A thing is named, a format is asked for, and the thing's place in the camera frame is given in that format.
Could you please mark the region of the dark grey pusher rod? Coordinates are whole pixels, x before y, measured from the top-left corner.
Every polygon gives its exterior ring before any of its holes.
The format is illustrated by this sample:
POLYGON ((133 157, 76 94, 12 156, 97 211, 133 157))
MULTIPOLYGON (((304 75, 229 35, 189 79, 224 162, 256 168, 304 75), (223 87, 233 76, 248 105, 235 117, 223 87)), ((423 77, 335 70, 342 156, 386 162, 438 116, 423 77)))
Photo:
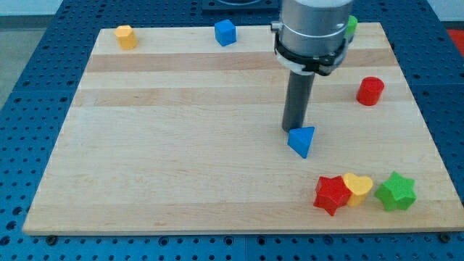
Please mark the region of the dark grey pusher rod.
POLYGON ((281 124, 282 129, 287 133, 303 125, 314 78, 313 72, 309 75, 299 75, 291 71, 289 74, 281 124))

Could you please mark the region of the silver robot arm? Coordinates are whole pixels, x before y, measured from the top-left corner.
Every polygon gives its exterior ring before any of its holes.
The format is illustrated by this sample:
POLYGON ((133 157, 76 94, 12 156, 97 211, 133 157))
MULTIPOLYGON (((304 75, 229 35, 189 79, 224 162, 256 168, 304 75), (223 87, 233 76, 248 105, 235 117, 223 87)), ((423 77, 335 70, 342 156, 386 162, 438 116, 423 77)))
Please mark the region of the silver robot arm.
POLYGON ((353 0, 283 0, 271 24, 274 53, 290 70, 281 127, 301 128, 316 75, 330 75, 344 60, 353 0))

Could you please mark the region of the green block behind arm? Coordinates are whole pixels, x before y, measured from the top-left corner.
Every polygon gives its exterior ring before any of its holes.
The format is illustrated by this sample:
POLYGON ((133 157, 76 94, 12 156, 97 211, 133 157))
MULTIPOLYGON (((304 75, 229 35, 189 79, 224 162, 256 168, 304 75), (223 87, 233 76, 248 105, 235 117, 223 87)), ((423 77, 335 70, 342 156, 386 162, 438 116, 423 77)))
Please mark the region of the green block behind arm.
POLYGON ((354 15, 350 15, 348 19, 347 29, 345 31, 345 38, 349 38, 355 34, 357 29, 358 19, 354 15))

